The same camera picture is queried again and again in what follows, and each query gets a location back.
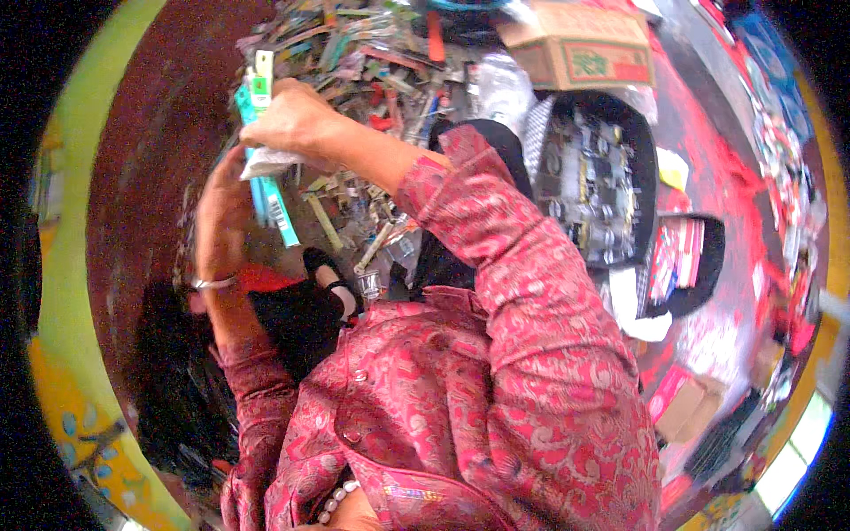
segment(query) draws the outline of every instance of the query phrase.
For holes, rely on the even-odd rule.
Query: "shirt button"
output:
[[[346,430],[343,432],[343,437],[350,443],[358,443],[363,438],[360,432],[356,432],[355,430]]]

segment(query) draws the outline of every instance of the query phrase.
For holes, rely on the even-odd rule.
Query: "hand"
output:
[[[195,217],[195,270],[202,280],[223,280],[244,261],[242,247],[251,219],[251,193],[240,181],[245,147],[234,147],[212,170]]]
[[[257,121],[242,128],[242,142],[328,159],[326,141],[350,120],[337,113],[310,85],[291,77],[276,82],[272,95],[269,108]]]

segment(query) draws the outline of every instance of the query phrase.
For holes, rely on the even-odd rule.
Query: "pearl necklace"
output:
[[[340,489],[334,490],[333,495],[325,502],[325,510],[319,515],[319,523],[325,525],[331,520],[331,513],[339,507],[339,502],[345,500],[349,492],[354,492],[360,486],[359,481],[348,480]]]

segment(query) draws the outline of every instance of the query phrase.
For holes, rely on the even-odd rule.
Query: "barcode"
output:
[[[281,202],[278,201],[277,195],[269,196],[269,215],[275,220],[280,230],[289,228],[289,224],[286,222],[286,215],[283,213],[283,208],[281,208]]]

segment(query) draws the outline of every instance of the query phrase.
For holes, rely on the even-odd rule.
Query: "green wall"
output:
[[[45,257],[39,337],[48,360],[72,371],[77,383],[107,415],[122,414],[94,333],[86,281],[88,186],[100,133],[133,51],[165,0],[128,0],[106,21],[77,63],[54,113],[65,142],[65,185],[56,238]],[[151,481],[151,502],[180,527],[190,521],[135,443],[122,439],[127,456]]]

